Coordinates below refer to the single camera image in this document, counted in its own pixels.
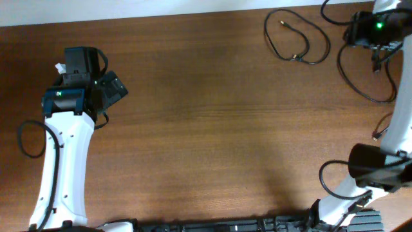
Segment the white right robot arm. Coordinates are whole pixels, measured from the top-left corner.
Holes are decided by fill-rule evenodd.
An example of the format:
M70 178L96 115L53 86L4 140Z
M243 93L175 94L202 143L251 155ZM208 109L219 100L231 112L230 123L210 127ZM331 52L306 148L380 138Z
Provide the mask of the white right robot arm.
M380 146L356 144L348 176L328 196L317 200L303 221L307 231L347 231L355 215L374 200L411 187L411 1L375 1L372 12L357 12L346 21L346 46L375 50L373 67L403 51L402 75L395 108Z

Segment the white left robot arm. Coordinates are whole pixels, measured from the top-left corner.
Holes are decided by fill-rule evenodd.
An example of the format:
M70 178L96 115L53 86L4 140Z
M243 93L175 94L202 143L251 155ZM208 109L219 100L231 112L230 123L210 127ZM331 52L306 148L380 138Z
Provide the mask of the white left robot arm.
M98 116L128 93L113 71L99 62L108 58L98 48L65 48L59 76L41 100L44 157L39 197L29 231L91 231L84 203L88 148L93 132L103 128Z

